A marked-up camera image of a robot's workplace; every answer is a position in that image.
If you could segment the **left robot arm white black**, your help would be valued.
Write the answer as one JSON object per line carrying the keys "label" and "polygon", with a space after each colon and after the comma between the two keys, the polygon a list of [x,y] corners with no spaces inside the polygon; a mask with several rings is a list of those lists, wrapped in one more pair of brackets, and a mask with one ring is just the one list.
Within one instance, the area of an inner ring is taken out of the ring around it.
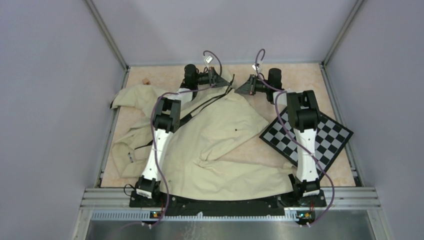
{"label": "left robot arm white black", "polygon": [[149,207],[160,202],[160,183],[164,178],[161,166],[172,136],[180,127],[182,107],[196,98],[201,85],[207,85],[207,89],[221,88],[231,86],[232,82],[225,80],[212,66],[200,72],[195,65],[188,64],[184,67],[184,78],[178,91],[162,94],[153,107],[150,116],[151,150],[135,186],[135,193]]}

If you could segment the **beige zip jacket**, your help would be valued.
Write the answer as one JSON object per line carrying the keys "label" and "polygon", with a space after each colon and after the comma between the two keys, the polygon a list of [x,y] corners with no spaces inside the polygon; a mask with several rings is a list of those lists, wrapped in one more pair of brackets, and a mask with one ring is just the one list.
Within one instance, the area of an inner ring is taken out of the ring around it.
{"label": "beige zip jacket", "polygon": [[[151,150],[150,116],[158,97],[164,93],[161,88],[140,84],[121,90],[113,100],[114,109],[133,107],[144,113],[111,148],[121,178],[142,175]],[[224,88],[201,91],[182,107],[181,115],[186,116],[218,94],[223,97],[196,113],[171,137],[160,167],[166,179],[160,190],[206,201],[250,200],[291,192],[289,164],[277,168],[221,160],[269,125],[243,96],[225,93]]]}

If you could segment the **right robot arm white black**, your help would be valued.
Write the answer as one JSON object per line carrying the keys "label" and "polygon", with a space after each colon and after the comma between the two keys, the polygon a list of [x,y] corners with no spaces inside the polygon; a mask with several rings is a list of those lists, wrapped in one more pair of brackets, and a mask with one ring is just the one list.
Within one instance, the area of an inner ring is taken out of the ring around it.
{"label": "right robot arm white black", "polygon": [[299,206],[307,206],[320,193],[320,180],[316,169],[315,139],[321,121],[316,95],[313,90],[287,92],[283,89],[282,70],[271,68],[267,79],[257,73],[238,87],[235,92],[240,95],[253,96],[257,92],[265,93],[267,101],[286,106],[288,123],[295,137],[286,135],[297,145],[297,171],[292,180],[293,200]]}

